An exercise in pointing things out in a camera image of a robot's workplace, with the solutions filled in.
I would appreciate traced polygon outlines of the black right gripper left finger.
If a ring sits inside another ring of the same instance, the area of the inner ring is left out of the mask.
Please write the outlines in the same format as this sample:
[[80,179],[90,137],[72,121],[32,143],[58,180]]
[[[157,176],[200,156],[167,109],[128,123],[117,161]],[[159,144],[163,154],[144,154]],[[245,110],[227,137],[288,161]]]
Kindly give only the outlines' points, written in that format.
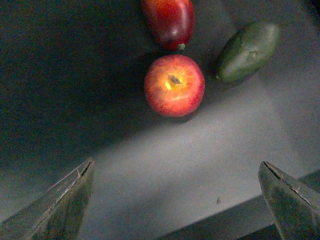
[[89,158],[43,195],[0,224],[2,240],[75,240],[92,192]]

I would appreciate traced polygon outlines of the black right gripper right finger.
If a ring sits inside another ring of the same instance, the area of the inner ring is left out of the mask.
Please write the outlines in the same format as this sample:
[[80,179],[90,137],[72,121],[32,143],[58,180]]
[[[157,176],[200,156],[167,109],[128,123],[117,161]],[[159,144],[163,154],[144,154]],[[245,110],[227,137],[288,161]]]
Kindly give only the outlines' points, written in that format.
[[267,161],[258,171],[263,198],[283,240],[320,238],[320,193]]

